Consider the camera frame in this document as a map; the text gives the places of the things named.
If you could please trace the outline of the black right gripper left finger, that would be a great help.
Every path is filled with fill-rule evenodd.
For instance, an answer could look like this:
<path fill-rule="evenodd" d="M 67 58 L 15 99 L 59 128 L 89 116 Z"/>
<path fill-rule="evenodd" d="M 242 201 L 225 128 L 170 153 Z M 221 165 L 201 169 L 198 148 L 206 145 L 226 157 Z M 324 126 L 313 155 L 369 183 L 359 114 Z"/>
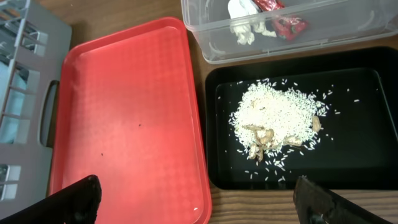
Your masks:
<path fill-rule="evenodd" d="M 1 224 L 95 224 L 102 190 L 89 175 L 55 194 L 1 220 Z"/>

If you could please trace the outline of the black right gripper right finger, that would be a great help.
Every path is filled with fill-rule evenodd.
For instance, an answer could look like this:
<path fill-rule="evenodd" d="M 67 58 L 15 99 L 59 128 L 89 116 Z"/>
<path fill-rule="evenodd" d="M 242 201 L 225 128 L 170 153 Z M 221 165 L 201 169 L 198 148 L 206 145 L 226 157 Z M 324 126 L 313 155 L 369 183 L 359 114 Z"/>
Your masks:
<path fill-rule="evenodd" d="M 293 201 L 300 224 L 389 224 L 306 176 L 298 178 Z"/>

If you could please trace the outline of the rice food scraps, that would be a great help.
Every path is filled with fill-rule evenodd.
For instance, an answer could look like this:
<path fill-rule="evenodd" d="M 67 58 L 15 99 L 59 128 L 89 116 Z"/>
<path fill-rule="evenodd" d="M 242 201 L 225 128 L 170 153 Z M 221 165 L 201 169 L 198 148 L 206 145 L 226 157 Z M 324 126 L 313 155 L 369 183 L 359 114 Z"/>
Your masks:
<path fill-rule="evenodd" d="M 340 115 L 331 108 L 340 100 L 335 84 L 309 83 L 287 86 L 287 79 L 273 82 L 223 83 L 215 89 L 217 145 L 208 157 L 211 180 L 219 185 L 252 180 L 260 169 L 267 181 L 285 181 L 290 170 L 285 160 L 296 152 L 318 150 L 321 155 L 293 166 L 320 182 L 356 182 L 365 171 L 347 142 L 330 149 L 333 137 L 325 128 L 343 130 L 332 121 Z"/>

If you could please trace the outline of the red snack wrapper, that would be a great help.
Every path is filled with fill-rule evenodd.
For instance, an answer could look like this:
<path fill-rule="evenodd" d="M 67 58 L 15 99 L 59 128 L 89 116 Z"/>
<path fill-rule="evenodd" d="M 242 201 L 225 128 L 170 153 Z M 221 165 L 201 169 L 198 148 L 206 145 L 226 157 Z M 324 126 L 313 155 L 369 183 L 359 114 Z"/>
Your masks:
<path fill-rule="evenodd" d="M 254 0 L 254 3 L 266 12 L 285 8 L 278 0 Z M 272 20 L 272 26 L 278 37 L 293 40 L 308 27 L 308 22 L 297 16 L 277 16 Z"/>

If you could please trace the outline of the large light blue plate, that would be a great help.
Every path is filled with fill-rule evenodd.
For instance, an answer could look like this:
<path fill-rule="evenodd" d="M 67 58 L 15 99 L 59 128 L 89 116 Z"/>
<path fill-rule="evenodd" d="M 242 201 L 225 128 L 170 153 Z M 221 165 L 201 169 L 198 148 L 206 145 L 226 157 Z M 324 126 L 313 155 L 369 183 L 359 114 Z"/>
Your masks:
<path fill-rule="evenodd" d="M 9 81 L 8 66 L 1 62 L 1 106 L 4 103 L 6 88 Z M 12 85 L 21 89 L 26 89 L 27 81 L 21 72 L 15 72 Z M 11 90 L 7 98 L 5 112 L 20 115 L 25 95 L 19 91 Z M 1 124 L 1 143 L 12 144 L 16 138 L 19 120 L 4 117 Z"/>

